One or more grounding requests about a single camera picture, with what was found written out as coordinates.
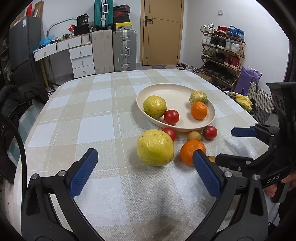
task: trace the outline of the hand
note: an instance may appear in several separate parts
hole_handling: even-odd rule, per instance
[[[291,191],[293,188],[296,188],[296,171],[292,172],[289,176],[281,180],[281,183],[291,182],[291,186],[288,191]],[[265,188],[266,194],[270,197],[274,197],[276,193],[276,185],[271,185]]]

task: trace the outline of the purple bag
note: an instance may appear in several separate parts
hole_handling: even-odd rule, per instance
[[[242,67],[241,75],[239,76],[234,92],[241,94],[246,92],[246,94],[248,94],[251,82],[258,84],[261,76],[262,74],[260,74],[257,70]]]

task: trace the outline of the orange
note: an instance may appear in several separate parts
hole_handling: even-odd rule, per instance
[[[202,120],[207,116],[207,106],[200,101],[195,102],[191,107],[191,114],[194,119]]]
[[[192,141],[186,142],[180,150],[181,160],[186,165],[193,166],[192,155],[193,155],[193,152],[198,149],[202,150],[203,153],[206,154],[205,146],[200,141],[192,140]]]

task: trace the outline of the wooden shoe rack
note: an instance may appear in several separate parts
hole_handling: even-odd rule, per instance
[[[222,64],[222,63],[216,62],[216,61],[214,61],[214,60],[212,60],[212,59],[210,59],[210,58],[207,58],[207,57],[205,57],[205,56],[200,56],[201,59],[202,59],[202,61],[203,61],[203,63],[204,63],[203,66],[209,61],[209,62],[213,62],[213,63],[215,63],[215,64],[217,64],[217,65],[219,65],[219,66],[223,66],[223,67],[225,67],[226,69],[229,69],[229,70],[234,71],[234,72],[236,73],[237,78],[236,78],[236,80],[234,81],[233,84],[229,84],[229,83],[227,83],[226,81],[224,81],[224,80],[222,80],[222,79],[220,79],[220,78],[218,78],[218,77],[216,77],[216,76],[214,76],[214,75],[212,75],[212,74],[207,73],[207,72],[204,71],[203,69],[200,69],[200,71],[201,71],[202,73],[204,73],[204,74],[206,74],[206,75],[208,75],[208,76],[210,76],[210,77],[213,77],[213,78],[215,78],[215,79],[218,79],[220,82],[226,84],[227,86],[231,87],[232,90],[234,90],[235,85],[236,85],[236,83],[237,83],[237,80],[238,80],[238,78],[239,78],[239,76],[240,76],[240,71],[242,70],[242,63],[243,63],[243,61],[244,61],[244,59],[245,59],[244,48],[245,48],[245,46],[246,46],[246,43],[243,42],[243,41],[241,40],[241,38],[232,37],[232,36],[230,36],[230,35],[216,34],[216,33],[207,33],[207,32],[202,32],[202,33],[203,33],[204,35],[205,35],[205,34],[208,34],[208,35],[214,35],[214,36],[215,36],[215,35],[216,35],[216,36],[221,36],[221,37],[224,37],[225,39],[233,40],[233,41],[235,41],[235,43],[238,43],[238,44],[241,45],[241,50],[240,50],[240,52],[239,52],[239,53],[234,53],[234,52],[231,52],[231,51],[228,51],[228,50],[224,50],[224,49],[220,49],[220,48],[217,48],[217,47],[212,47],[212,46],[208,46],[208,45],[202,44],[202,47],[203,47],[204,50],[213,49],[213,52],[215,53],[215,56],[217,55],[218,50],[220,50],[220,53],[223,53],[223,54],[225,54],[225,55],[232,55],[232,56],[236,56],[236,57],[238,57],[238,58],[239,58],[239,66],[238,66],[236,69],[234,69],[234,68],[232,68],[232,67],[229,67],[229,66],[227,66],[227,65],[224,65],[224,64]]]

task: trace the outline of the white plate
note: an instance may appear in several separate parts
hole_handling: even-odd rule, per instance
[[[189,98],[194,89],[175,84],[155,84],[141,90],[137,96],[137,105],[143,114],[152,123],[162,128],[172,128],[180,132],[190,132],[203,129],[210,125],[215,118],[215,108],[210,100],[207,101],[207,116],[203,120],[196,120],[191,115],[191,104]],[[144,101],[151,95],[157,95],[163,98],[167,104],[167,110],[176,110],[179,113],[180,120],[175,125],[167,124],[163,117],[159,120],[153,119],[143,111]]]

